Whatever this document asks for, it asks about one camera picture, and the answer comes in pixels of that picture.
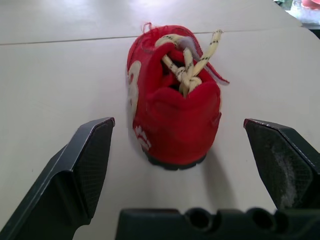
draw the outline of table surface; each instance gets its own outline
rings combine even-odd
[[[93,1],[97,11],[113,9],[112,16],[117,15],[120,6],[128,10],[135,3],[146,7],[140,8],[145,13],[143,18],[148,19],[151,14],[144,12],[151,8],[146,1],[120,2]],[[207,8],[215,9],[216,13],[216,8],[221,8],[219,16],[223,17],[204,15],[204,25],[200,24],[200,16],[196,22],[187,15],[175,18],[198,33],[196,37],[203,48],[208,46],[211,34],[201,32],[221,27],[229,19],[230,24],[225,25],[228,31],[222,35],[210,62],[231,82],[221,87],[222,118],[206,160],[194,168],[176,172],[148,163],[128,122],[125,66],[135,38],[126,36],[138,35],[138,28],[130,28],[128,33],[128,22],[124,21],[110,32],[95,28],[91,36],[87,25],[83,24],[86,30],[81,31],[82,24],[78,22],[73,32],[67,31],[73,23],[59,31],[52,22],[42,22],[47,14],[42,9],[48,4],[46,0],[32,0],[29,5],[17,0],[0,3],[0,9],[6,3],[12,12],[25,8],[25,14],[31,16],[34,11],[34,19],[25,22],[39,21],[39,26],[45,27],[43,32],[31,26],[18,32],[20,26],[16,22],[22,23],[20,18],[15,19],[14,31],[9,31],[13,18],[7,16],[7,23],[0,20],[0,29],[8,33],[1,34],[0,41],[11,42],[0,45],[0,228],[49,159],[75,130],[83,123],[103,117],[115,118],[108,171],[95,217],[89,226],[75,233],[75,240],[113,239],[123,208],[177,208],[182,212],[190,207],[203,207],[211,212],[221,208],[245,211],[252,207],[275,210],[259,178],[243,121],[255,118],[293,127],[320,149],[320,41],[287,13],[279,12],[271,1],[243,1],[255,7],[239,8],[240,13],[235,8],[232,11],[224,8],[225,2],[229,3],[213,0],[208,5],[205,1]],[[150,17],[154,23],[173,20],[173,16],[164,13],[167,4],[155,2],[159,13]],[[269,13],[263,13],[262,18],[256,13],[259,4],[270,6]],[[191,0],[184,1],[181,13],[192,13],[192,5],[197,6]],[[76,11],[74,7],[66,8],[65,16],[69,10]],[[232,19],[235,13],[238,21]],[[264,19],[267,15],[272,16],[270,21]],[[259,24],[246,25],[246,16],[257,16]],[[108,16],[103,18],[97,25],[108,28],[105,25]],[[138,26],[138,20],[131,24]],[[84,39],[74,40],[80,36]],[[86,39],[98,36],[115,38]]]
[[[195,33],[301,25],[272,0],[2,0],[0,44],[136,37],[147,22]]]

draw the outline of shoe sole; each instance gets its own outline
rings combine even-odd
[[[147,151],[145,151],[144,149],[142,149],[144,154],[147,156],[148,161],[155,166],[159,166],[164,168],[165,170],[169,170],[169,171],[177,171],[177,170],[186,170],[186,169],[190,169],[195,167],[197,164],[202,163],[207,155],[204,155],[203,157],[201,157],[200,159],[186,164],[186,165],[180,165],[180,164],[170,164],[170,163],[165,163],[162,161],[159,161],[158,159],[156,159],[155,157],[151,156]]]

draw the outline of shoe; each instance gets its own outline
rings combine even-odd
[[[221,95],[216,81],[228,81],[208,61],[222,31],[213,33],[203,54],[187,28],[148,26],[127,59],[132,128],[152,164],[188,169],[205,159],[218,130]]]

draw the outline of white shoelace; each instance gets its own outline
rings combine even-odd
[[[183,51],[185,66],[177,67],[172,60],[165,55],[162,58],[163,63],[175,74],[176,79],[180,82],[179,92],[186,97],[187,94],[191,93],[202,81],[197,75],[207,65],[211,56],[215,53],[222,30],[217,30],[212,34],[210,45],[208,50],[200,57],[200,60],[194,65],[193,56],[189,48],[185,48]],[[178,34],[168,34],[159,38],[155,46],[161,46],[166,43],[173,43],[177,46],[178,40],[184,38],[184,36]]]

